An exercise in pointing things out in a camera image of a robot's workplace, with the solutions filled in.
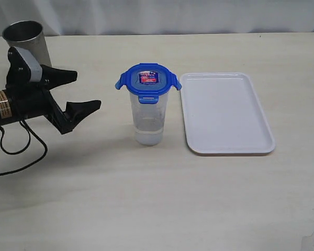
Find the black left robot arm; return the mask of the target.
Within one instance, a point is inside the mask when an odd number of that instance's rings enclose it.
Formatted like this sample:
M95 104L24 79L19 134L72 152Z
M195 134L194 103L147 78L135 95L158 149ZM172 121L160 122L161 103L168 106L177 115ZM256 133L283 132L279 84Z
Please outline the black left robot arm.
M77 80L77 72L40 64L26 49L10 47L5 89L0 90L0 126L44 116L61 134L100 109L100 100L67 102L61 110L50 91Z

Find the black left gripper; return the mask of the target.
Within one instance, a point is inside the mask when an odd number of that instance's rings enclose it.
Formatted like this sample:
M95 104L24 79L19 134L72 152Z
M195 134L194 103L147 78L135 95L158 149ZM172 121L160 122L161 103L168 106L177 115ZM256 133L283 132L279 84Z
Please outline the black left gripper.
M30 81L30 69L14 46L7 53L10 67L6 76L6 90L13 101L17 116L30 119L44 116L61 134L71 132L87 116L100 109L100 100L67 102L65 111L52 97L50 90L77 80L77 71L55 69L41 65L40 82Z

